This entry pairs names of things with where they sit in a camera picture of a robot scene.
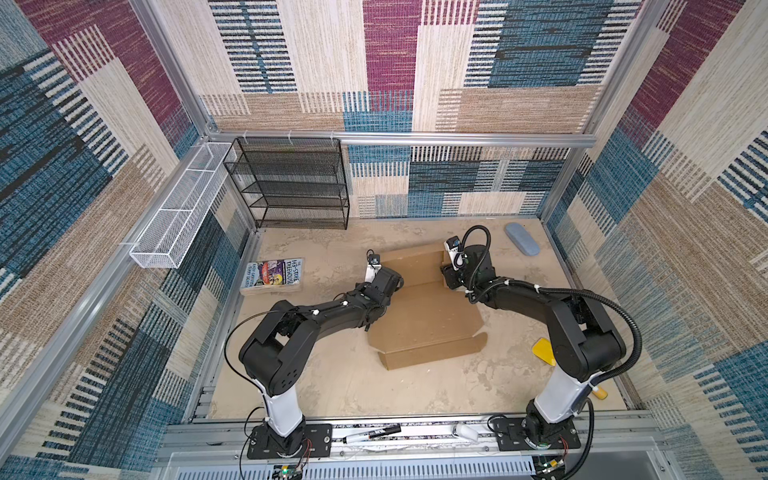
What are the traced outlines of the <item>brown cardboard box sheet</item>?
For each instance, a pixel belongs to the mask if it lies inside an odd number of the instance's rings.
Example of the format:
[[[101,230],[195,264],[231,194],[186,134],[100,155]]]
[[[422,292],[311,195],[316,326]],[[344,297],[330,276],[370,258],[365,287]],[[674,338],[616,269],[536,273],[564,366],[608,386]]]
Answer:
[[[449,264],[441,244],[381,254],[404,286],[393,294],[386,314],[368,332],[368,341],[385,369],[475,354],[487,345],[483,318],[464,294],[446,286],[441,268]]]

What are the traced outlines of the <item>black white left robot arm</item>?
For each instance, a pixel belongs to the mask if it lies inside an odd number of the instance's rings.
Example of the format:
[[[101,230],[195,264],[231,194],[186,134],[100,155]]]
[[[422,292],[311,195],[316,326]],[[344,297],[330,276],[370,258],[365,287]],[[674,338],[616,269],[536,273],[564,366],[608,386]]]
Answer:
[[[318,340],[347,329],[369,329],[382,317],[404,280],[382,267],[370,281],[317,305],[273,305],[238,352],[245,375],[261,392],[265,425],[256,441],[281,455],[296,455],[307,445],[306,418],[295,385]]]

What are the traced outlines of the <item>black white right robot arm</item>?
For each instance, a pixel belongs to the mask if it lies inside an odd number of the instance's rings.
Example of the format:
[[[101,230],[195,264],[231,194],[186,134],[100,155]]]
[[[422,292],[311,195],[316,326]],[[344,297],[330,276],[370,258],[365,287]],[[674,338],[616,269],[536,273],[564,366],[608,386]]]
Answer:
[[[472,303],[511,311],[547,328],[555,367],[544,389],[529,402],[522,429],[526,442],[543,449],[570,429],[602,377],[626,354],[626,345],[590,291],[552,289],[498,276],[484,245],[464,245],[454,236],[441,267],[449,289],[464,289]]]

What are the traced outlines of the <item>blue-grey glasses case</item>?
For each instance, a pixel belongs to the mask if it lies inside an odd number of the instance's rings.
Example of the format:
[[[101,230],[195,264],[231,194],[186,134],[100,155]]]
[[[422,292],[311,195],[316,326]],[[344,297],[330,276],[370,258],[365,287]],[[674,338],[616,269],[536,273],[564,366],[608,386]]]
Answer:
[[[533,257],[540,254],[539,244],[523,225],[508,223],[504,227],[504,232],[523,255]]]

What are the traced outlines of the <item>colourful paperback book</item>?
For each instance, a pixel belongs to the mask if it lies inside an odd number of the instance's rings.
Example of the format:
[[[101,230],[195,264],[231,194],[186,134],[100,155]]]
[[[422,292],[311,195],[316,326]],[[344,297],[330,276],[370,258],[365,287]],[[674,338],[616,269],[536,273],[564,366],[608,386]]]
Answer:
[[[298,291],[302,287],[303,267],[303,258],[249,262],[239,291],[243,295]]]

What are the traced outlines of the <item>yellow toy shovel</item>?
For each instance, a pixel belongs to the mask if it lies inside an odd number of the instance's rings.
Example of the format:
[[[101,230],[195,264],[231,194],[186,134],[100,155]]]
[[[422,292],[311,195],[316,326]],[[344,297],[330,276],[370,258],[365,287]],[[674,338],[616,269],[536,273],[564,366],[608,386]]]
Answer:
[[[532,353],[552,367],[557,365],[552,345],[548,339],[539,338],[532,347]],[[600,386],[592,386],[591,390],[592,395],[599,400],[605,400],[608,397],[608,392]]]

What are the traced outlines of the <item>black white marker pen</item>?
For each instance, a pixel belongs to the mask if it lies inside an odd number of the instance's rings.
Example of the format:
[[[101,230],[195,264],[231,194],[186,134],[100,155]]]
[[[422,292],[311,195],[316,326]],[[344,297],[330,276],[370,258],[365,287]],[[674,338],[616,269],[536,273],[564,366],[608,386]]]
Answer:
[[[372,439],[391,436],[402,432],[401,424],[392,424],[384,427],[372,429],[366,432],[355,433],[347,435],[343,438],[344,444],[355,444],[361,442],[367,442]]]

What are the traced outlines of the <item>small white plastic piece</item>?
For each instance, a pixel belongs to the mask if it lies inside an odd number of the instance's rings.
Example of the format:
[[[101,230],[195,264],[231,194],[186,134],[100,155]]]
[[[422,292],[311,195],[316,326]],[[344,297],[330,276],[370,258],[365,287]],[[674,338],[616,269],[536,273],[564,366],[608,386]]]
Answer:
[[[479,442],[479,433],[471,426],[462,422],[456,423],[452,426],[452,435],[464,442]]]

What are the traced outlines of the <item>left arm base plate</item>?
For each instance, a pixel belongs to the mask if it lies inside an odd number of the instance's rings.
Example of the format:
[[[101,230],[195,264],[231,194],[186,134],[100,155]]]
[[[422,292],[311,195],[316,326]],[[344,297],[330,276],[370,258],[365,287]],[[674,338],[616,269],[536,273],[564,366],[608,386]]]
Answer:
[[[248,460],[326,458],[330,456],[333,427],[329,423],[299,426],[287,437],[280,436],[267,424],[255,426],[248,435]]]

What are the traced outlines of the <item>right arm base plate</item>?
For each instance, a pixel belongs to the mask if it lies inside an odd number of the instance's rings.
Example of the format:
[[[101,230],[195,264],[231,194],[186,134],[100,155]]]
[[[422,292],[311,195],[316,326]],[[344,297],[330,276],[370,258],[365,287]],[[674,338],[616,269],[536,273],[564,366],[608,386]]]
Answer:
[[[500,451],[580,449],[579,436],[572,419],[547,423],[537,417],[499,417],[491,421]]]

